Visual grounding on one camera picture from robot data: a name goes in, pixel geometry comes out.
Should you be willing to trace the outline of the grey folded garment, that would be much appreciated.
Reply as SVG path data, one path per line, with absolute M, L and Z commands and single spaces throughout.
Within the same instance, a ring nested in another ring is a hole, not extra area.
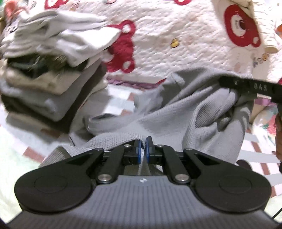
M 96 72 L 99 66 L 94 67 L 92 71 L 87 70 L 86 75 L 84 75 L 81 79 L 77 79 L 61 95 L 54 95 L 32 89 L 16 88 L 8 85 L 4 79 L 1 79 L 1 92 L 5 96 L 19 99 L 22 103 L 44 116 L 49 114 L 52 120 L 58 121 L 63 116 L 63 113 L 69 109 L 71 104 L 77 98 L 84 84 Z

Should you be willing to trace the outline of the grey waffle knit garment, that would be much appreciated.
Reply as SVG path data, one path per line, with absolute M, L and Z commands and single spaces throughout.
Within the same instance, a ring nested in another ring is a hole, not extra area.
M 47 166 L 94 148 L 111 150 L 132 140 L 196 149 L 235 163 L 256 96 L 223 88 L 218 79 L 234 72 L 192 67 L 172 73 L 155 89 L 134 98 L 131 114 L 85 115 L 85 131 L 75 134 L 72 146 L 56 148 L 42 162 Z

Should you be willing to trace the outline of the dark brown folded garment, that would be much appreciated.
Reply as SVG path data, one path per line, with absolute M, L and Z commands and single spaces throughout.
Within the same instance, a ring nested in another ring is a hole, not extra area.
M 40 114 L 39 112 L 33 110 L 31 107 L 22 103 L 17 98 L 2 95 L 1 99 L 7 111 L 26 115 L 27 117 L 32 119 L 31 122 L 39 121 L 40 123 L 47 125 L 52 129 L 61 131 L 63 133 L 68 133 L 77 111 L 82 106 L 87 96 L 90 95 L 91 91 L 93 91 L 95 88 L 99 90 L 102 87 L 100 83 L 103 82 L 104 75 L 105 66 L 100 65 L 97 68 L 96 72 L 84 84 L 76 100 L 74 100 L 69 109 L 63 113 L 63 116 L 58 121 L 52 120 L 50 115 L 44 116 Z

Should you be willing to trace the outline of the white folded garment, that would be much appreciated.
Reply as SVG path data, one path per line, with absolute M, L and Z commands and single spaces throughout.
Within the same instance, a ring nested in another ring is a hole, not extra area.
M 37 14 L 22 11 L 2 38 L 1 53 L 4 58 L 33 53 L 58 54 L 76 67 L 99 55 L 120 34 L 120 29 L 107 26 L 104 16 L 59 9 Z

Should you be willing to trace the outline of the cream folded garment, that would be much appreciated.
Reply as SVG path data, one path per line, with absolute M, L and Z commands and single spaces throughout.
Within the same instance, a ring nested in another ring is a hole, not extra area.
M 107 86 L 106 81 L 103 79 L 99 83 L 95 83 L 94 79 L 89 79 L 85 86 L 82 87 L 82 91 L 78 94 L 77 99 L 71 104 L 69 109 L 64 113 L 61 119 L 53 121 L 52 119 L 45 117 L 30 107 L 24 105 L 16 98 L 10 98 L 2 95 L 2 101 L 8 112 L 14 115 L 15 118 L 25 123 L 40 124 L 45 128 L 51 128 L 63 133 L 68 133 L 70 130 L 71 123 L 82 104 L 85 102 L 87 97 L 92 93 L 98 92 Z

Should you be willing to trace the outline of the beige folded garment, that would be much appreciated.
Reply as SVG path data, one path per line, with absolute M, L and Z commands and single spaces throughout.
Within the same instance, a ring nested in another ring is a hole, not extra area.
M 87 70 L 92 71 L 92 69 L 99 66 L 100 63 L 100 59 L 92 58 L 90 59 L 90 63 L 88 63 L 86 68 L 81 72 L 74 70 L 62 70 L 58 73 L 49 71 L 35 79 L 31 79 L 20 70 L 8 67 L 6 61 L 2 61 L 1 79 L 4 79 L 8 85 L 16 88 L 39 90 L 55 95 L 61 95 L 77 79 L 81 79 L 86 75 Z

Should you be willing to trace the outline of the checkered cartoon floor mat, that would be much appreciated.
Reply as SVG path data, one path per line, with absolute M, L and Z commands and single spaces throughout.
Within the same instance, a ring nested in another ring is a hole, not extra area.
M 1 106 L 1 218 L 4 222 L 13 219 L 20 211 L 14 195 L 16 180 L 39 164 L 58 146 L 71 145 L 69 133 L 83 128 L 82 116 L 88 111 L 93 115 L 126 115 L 134 110 L 133 99 L 142 90 L 108 85 L 90 94 L 84 107 L 71 109 L 58 122 L 38 115 L 11 113 Z M 275 156 L 274 106 L 259 110 L 256 121 L 246 131 L 238 162 L 264 175 L 271 184 L 271 198 L 266 212 L 281 221 L 281 174 Z

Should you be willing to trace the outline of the black folded garment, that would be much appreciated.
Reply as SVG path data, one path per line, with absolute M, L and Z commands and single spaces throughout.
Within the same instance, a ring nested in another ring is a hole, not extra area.
M 78 66 L 72 67 L 65 56 L 62 55 L 39 55 L 36 53 L 7 59 L 7 66 L 19 70 L 31 79 L 38 78 L 44 73 L 61 73 L 65 71 L 83 71 L 88 64 L 85 60 Z

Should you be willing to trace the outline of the white quilt with red bears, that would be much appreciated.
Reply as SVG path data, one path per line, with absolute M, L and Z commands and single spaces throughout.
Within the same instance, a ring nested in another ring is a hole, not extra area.
M 276 83 L 281 79 L 277 1 L 1 1 L 2 38 L 20 12 L 91 13 L 121 30 L 92 58 L 118 81 L 154 84 L 198 64 Z

